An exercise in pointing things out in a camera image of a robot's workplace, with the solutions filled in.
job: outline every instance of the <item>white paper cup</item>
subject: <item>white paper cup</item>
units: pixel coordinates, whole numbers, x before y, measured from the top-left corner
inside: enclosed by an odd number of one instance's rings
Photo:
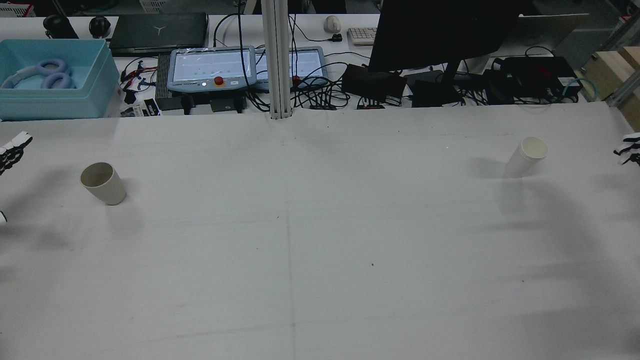
[[[89,165],[82,171],[80,182],[93,196],[107,205],[117,205],[127,196],[120,176],[107,163]]]
[[[524,138],[504,167],[504,177],[522,177],[535,163],[544,159],[548,151],[547,144],[542,139],[535,136]]]

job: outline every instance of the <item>white mouse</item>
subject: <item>white mouse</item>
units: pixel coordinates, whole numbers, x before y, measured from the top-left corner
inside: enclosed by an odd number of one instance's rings
[[[329,15],[324,20],[324,30],[329,34],[337,34],[342,30],[340,20],[337,16]]]

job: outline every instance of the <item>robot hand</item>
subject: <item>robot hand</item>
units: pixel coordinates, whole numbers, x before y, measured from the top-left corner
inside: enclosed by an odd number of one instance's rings
[[[620,156],[618,163],[624,165],[633,161],[640,165],[640,133],[625,135],[622,141],[622,145],[613,150],[615,155]]]
[[[33,137],[26,131],[18,134],[13,140],[0,147],[0,175],[13,167],[24,154],[24,148],[29,145]],[[6,224],[6,216],[0,211],[0,225]]]

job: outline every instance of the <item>black laptop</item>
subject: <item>black laptop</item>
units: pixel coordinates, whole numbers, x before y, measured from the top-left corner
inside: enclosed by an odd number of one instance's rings
[[[204,47],[208,19],[206,13],[122,15],[109,48],[113,56],[140,56]]]

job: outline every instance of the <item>green cable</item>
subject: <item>green cable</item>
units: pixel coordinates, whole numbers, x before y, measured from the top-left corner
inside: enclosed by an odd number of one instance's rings
[[[564,90],[562,90],[562,96],[566,95],[566,91],[567,89],[569,89],[569,86],[571,86],[571,84],[575,83],[576,81],[586,81],[588,82],[591,87],[593,88],[594,91],[594,95],[593,95],[593,99],[591,99],[591,101],[596,101],[596,99],[598,98],[598,87],[594,84],[593,81],[589,80],[589,79],[585,79],[585,78],[575,78],[573,80],[571,80],[567,85],[564,86]]]

